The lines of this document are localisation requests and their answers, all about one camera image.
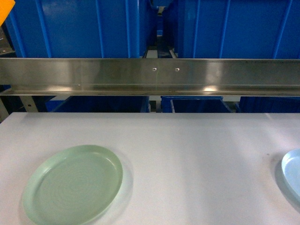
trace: blue bin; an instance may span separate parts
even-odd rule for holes
[[[237,113],[300,113],[300,97],[241,97]]]
[[[139,58],[157,12],[149,0],[16,0],[5,23],[18,57]]]
[[[148,113],[145,96],[73,96],[52,112],[66,113]]]
[[[231,113],[222,97],[162,96],[163,113]]]
[[[179,58],[299,59],[299,12],[300,0],[174,0],[164,36]]]
[[[168,6],[172,0],[153,0],[154,6]]]

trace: plate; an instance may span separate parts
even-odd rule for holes
[[[120,160],[106,148],[82,145],[63,150],[28,180],[24,211],[37,225],[83,225],[110,205],[122,177]]]
[[[286,153],[282,159],[281,168],[287,187],[300,201],[300,149]]]

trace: metal shelf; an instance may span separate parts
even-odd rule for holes
[[[300,96],[300,60],[0,59],[0,95]]]

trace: white tabletop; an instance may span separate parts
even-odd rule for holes
[[[13,113],[0,124],[0,224],[30,224],[30,175],[65,148],[96,144],[124,179],[93,225],[298,225],[280,161],[300,148],[300,114]]]

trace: metal bar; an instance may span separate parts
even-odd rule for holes
[[[34,102],[32,96],[20,96],[20,99],[24,105],[24,108],[29,113],[38,113],[38,108]]]
[[[0,59],[1,95],[300,96],[300,60]]]
[[[0,122],[5,120],[8,116],[9,116],[8,111],[6,110],[6,107],[0,98]]]

